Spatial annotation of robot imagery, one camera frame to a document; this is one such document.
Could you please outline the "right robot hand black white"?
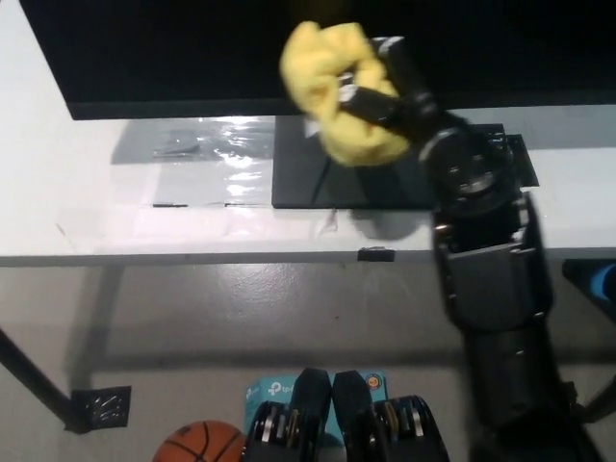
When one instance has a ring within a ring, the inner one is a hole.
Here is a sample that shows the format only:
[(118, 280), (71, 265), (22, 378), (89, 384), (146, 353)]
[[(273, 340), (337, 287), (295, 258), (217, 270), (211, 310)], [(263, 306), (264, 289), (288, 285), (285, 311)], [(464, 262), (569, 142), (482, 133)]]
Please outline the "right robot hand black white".
[(467, 122), (440, 106), (409, 58), (404, 38), (371, 38), (369, 44), (398, 94), (345, 84), (339, 90), (341, 109), (404, 136), (423, 162), (439, 154), (453, 156), (468, 151), (472, 137)]

